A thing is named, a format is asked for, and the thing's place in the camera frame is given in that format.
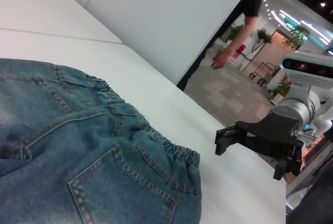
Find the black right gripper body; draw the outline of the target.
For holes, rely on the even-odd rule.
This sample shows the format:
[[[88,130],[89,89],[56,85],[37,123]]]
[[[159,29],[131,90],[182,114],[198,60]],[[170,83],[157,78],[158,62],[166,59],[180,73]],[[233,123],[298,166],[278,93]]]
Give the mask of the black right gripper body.
[[[293,135],[300,121],[276,113],[269,113],[261,121],[238,121],[236,130],[241,137],[238,143],[259,154],[292,160],[298,141]]]

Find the bystander bare hand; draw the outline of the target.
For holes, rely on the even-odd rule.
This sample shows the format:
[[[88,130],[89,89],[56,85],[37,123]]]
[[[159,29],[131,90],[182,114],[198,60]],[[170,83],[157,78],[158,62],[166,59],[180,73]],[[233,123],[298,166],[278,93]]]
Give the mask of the bystander bare hand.
[[[226,65],[229,58],[230,58],[229,52],[226,50],[223,50],[215,55],[215,57],[213,58],[213,63],[211,65],[211,67],[213,69],[221,69]]]

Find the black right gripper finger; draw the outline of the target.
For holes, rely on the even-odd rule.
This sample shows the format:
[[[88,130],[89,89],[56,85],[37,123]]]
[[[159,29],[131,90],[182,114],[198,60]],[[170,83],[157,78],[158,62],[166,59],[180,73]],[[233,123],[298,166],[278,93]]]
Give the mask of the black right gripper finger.
[[[214,142],[216,145],[215,154],[222,155],[228,147],[234,144],[240,144],[248,148],[250,142],[253,142],[255,138],[254,135],[248,135],[247,131],[238,126],[217,130]]]
[[[286,173],[292,173],[297,176],[300,173],[302,165],[302,147],[287,147],[275,167],[273,178],[281,180]]]

